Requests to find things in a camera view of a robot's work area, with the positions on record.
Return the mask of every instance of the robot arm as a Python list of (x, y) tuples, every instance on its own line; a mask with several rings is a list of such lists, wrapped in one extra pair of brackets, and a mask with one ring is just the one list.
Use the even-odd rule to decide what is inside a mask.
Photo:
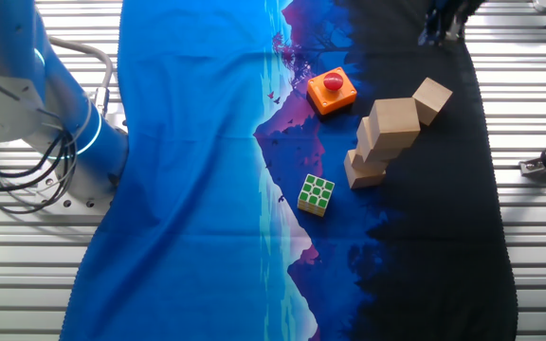
[(464, 23), (485, 0), (432, 0), (419, 45), (440, 45), (464, 36)]
[[(51, 40), (108, 61), (89, 46)], [(109, 76), (113, 67), (106, 66)], [(68, 192), (75, 198), (112, 195), (123, 171), (127, 135), (103, 117), (109, 79), (105, 77), (93, 103), (54, 52), (34, 0), (0, 0), (0, 142), (22, 138), (44, 154), (43, 160), (58, 161), (56, 173), (47, 180), (55, 181), (54, 175), (61, 181), (69, 179)], [(69, 141), (52, 151), (61, 132), (70, 135)], [(69, 157), (49, 154), (57, 155), (70, 145), (75, 146), (76, 161), (65, 171), (64, 161)], [(1, 174), (4, 181), (12, 178)]]

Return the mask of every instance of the white cable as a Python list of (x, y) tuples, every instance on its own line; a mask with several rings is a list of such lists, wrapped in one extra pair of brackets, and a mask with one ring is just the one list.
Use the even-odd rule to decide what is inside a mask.
[(44, 125), (44, 126), (46, 126), (46, 127), (54, 128), (54, 129), (59, 130), (59, 131), (61, 131), (61, 130), (63, 129), (63, 127), (59, 127), (59, 126), (57, 126), (57, 125), (50, 124), (50, 123), (44, 123), (44, 122), (42, 122), (42, 125)]
[(75, 136), (73, 137), (73, 140), (71, 140), (68, 144), (66, 144), (66, 147), (70, 146), (71, 144), (75, 143), (77, 139), (82, 135), (85, 128), (87, 128), (88, 123), (90, 122), (90, 118), (92, 116), (92, 100), (90, 99), (90, 96), (93, 94), (90, 93), (90, 95), (83, 93), (83, 96), (87, 100), (87, 117), (85, 118), (85, 122), (83, 123), (82, 127), (76, 131)]
[(102, 80), (102, 84), (100, 86), (104, 88), (109, 87), (109, 84), (111, 82), (111, 77), (113, 77), (113, 62), (111, 62), (111, 58), (109, 58), (109, 56), (106, 53), (89, 45), (76, 43), (76, 42), (69, 42), (69, 41), (55, 38), (52, 36), (48, 36), (47, 38), (50, 41), (50, 43), (53, 45), (63, 47), (63, 48), (68, 48), (68, 49), (79, 51), (86, 54), (92, 54), (96, 58), (98, 58), (101, 62), (104, 63), (104, 66), (105, 66), (104, 79)]

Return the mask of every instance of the stacked wooden blocks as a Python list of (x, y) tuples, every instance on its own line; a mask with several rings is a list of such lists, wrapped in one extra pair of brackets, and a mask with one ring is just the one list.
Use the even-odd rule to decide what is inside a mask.
[(357, 148), (345, 156), (351, 189), (380, 185), (389, 162), (412, 145), (421, 131), (420, 123), (428, 126), (451, 95), (427, 78), (411, 99), (375, 101), (357, 129)]

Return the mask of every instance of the black cable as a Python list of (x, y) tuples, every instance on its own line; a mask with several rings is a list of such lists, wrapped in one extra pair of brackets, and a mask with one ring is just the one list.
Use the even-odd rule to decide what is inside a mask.
[(63, 135), (64, 135), (63, 132), (58, 134), (58, 137), (56, 137), (54, 142), (47, 148), (47, 150), (44, 153), (44, 156), (39, 161), (39, 163), (37, 165), (35, 165), (35, 167), (33, 167), (30, 170), (25, 170), (25, 171), (21, 171), (21, 172), (17, 172), (17, 173), (6, 173), (6, 172), (0, 171), (0, 177), (4, 177), (4, 178), (21, 178), (21, 177), (25, 177), (25, 176), (32, 175), (32, 174), (36, 173), (37, 171), (39, 171), (41, 169), (41, 167), (47, 161), (49, 156), (52, 154), (52, 151), (54, 151), (54, 148), (56, 148), (58, 143), (61, 141), (61, 139), (63, 138)]
[[(63, 138), (63, 144), (66, 142), (67, 138), (66, 138), (66, 135), (64, 136)], [(56, 157), (56, 160), (54, 160), (54, 162), (52, 163), (52, 166), (47, 169), (42, 175), (40, 175), (39, 177), (37, 177), (36, 179), (32, 180), (32, 181), (29, 181), (25, 184), (21, 184), (21, 185), (14, 185), (14, 186), (7, 186), (7, 187), (0, 187), (0, 192), (5, 192), (5, 191), (11, 191), (11, 190), (18, 190), (18, 189), (25, 189), (25, 188), (29, 188), (31, 186), (34, 186), (34, 185), (37, 185), (40, 181), (44, 180), (46, 177), (48, 177), (48, 175), (50, 173), (52, 173), (54, 170), (56, 170), (56, 167), (58, 166), (58, 164), (60, 163), (61, 159), (63, 158), (63, 155), (65, 153), (65, 151), (67, 150), (67, 148), (60, 148), (60, 151), (58, 153), (58, 156)]]
[(73, 178), (73, 173), (75, 172), (74, 168), (69, 169), (68, 166), (69, 166), (69, 161), (70, 161), (71, 165), (73, 165), (75, 163), (75, 158), (77, 157), (77, 154), (76, 154), (77, 150), (76, 150), (74, 144), (70, 145), (70, 149), (71, 150), (69, 150), (69, 148), (64, 149), (63, 176), (66, 176), (69, 171), (71, 171), (72, 173), (69, 174), (67, 177), (65, 177), (65, 179), (63, 181), (61, 181), (61, 183), (58, 185), (58, 187), (57, 187), (56, 191), (54, 192), (54, 194), (52, 194), (52, 196), (48, 200), (44, 201), (43, 203), (37, 204), (37, 205), (31, 205), (31, 206), (33, 206), (32, 209), (27, 209), (27, 210), (23, 210), (23, 211), (9, 209), (9, 208), (7, 208), (5, 206), (2, 206), (0, 204), (0, 210), (4, 211), (6, 213), (9, 213), (9, 214), (30, 214), (30, 213), (35, 213), (35, 212), (37, 212), (37, 211), (39, 211), (41, 209), (44, 209), (47, 206), (51, 206), (54, 203), (58, 202), (66, 194), (66, 192), (68, 191), (68, 189), (70, 187), (70, 184), (71, 184), (71, 181), (72, 181), (72, 178)]

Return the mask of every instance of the blue fabric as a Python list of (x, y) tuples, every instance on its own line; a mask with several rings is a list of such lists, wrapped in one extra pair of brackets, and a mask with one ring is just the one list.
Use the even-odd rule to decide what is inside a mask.
[(272, 28), (264, 2), (229, 5), (124, 2), (118, 72), (130, 155), (82, 262), (63, 340), (263, 338), (253, 134)]
[[(61, 339), (515, 337), (473, 65), (416, 45), (428, 3), (125, 0), (129, 158)], [(321, 121), (306, 83), (338, 66), (357, 101)], [(380, 187), (350, 190), (360, 119), (425, 77), (454, 92), (445, 111)], [(297, 209), (307, 173), (336, 183), (323, 219)]]

